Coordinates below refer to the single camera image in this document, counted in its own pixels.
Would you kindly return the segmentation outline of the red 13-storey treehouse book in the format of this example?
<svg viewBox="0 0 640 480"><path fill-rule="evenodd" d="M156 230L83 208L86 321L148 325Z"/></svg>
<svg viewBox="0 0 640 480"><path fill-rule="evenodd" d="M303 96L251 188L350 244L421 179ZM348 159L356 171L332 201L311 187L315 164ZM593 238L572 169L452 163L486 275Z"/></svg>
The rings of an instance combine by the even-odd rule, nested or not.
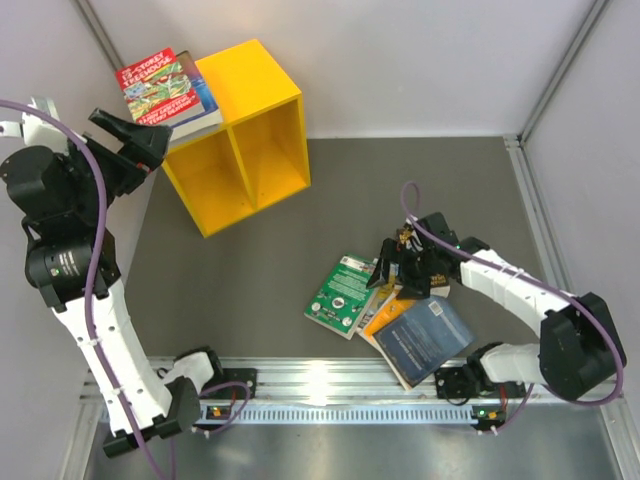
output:
<svg viewBox="0 0 640 480"><path fill-rule="evenodd" d="M118 70L115 76L135 123L173 126L204 112L171 48Z"/></svg>

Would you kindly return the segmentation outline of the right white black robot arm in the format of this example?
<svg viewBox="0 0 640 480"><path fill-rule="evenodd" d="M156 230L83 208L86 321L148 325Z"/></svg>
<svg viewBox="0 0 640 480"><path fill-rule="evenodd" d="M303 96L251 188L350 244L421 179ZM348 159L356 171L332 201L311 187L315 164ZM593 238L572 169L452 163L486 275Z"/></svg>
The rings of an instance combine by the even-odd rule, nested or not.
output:
<svg viewBox="0 0 640 480"><path fill-rule="evenodd" d="M606 301L589 292L576 296L552 287L504 260L480 239L459 239L442 213L409 217L381 245L368 285L379 287L398 269L402 299L422 300L453 280L480 293L523 322L537 343L494 342L468 356L469 389L490 396L503 383L540 384L558 398L580 404L613 378L608 395L622 390L627 357Z"/></svg>

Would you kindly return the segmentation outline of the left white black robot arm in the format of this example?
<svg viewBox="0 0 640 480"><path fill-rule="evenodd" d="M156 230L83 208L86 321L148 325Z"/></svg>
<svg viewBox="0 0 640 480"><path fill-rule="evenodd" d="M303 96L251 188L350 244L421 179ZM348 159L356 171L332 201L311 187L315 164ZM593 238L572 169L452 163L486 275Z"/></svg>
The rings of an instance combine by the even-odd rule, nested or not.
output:
<svg viewBox="0 0 640 480"><path fill-rule="evenodd" d="M91 121L121 144L111 151L65 126L46 105L9 102L21 113L1 133L23 147L1 165L10 200L22 211L25 276L82 352L106 404L107 456L170 438L200 417L200 394L214 397L226 374L215 353L198 348L159 376L129 315L115 240L106 226L113 200L141 186L167 155L172 130L97 109Z"/></svg>

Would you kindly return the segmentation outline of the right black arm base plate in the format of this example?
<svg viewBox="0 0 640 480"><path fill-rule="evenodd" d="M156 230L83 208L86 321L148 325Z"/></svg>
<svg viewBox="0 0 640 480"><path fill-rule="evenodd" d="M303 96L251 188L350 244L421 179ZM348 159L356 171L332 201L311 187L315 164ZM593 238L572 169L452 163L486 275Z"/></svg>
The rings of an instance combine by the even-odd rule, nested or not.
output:
<svg viewBox="0 0 640 480"><path fill-rule="evenodd" d="M434 380L438 399L462 401L500 397L498 386L466 366L440 368L435 371Z"/></svg>

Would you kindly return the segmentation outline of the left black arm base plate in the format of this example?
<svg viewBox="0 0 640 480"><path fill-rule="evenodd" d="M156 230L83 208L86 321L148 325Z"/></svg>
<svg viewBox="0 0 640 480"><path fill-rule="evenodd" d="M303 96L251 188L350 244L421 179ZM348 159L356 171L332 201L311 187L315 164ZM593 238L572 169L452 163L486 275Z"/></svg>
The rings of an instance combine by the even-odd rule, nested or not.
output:
<svg viewBox="0 0 640 480"><path fill-rule="evenodd" d="M253 399L256 393L258 370L255 368L225 368L223 374L218 378L214 378L203 386L200 393L201 399L206 400L243 400L246 392L241 386L227 386L215 392L211 392L213 387L229 383L242 382L245 383L250 391L249 397Z"/></svg>

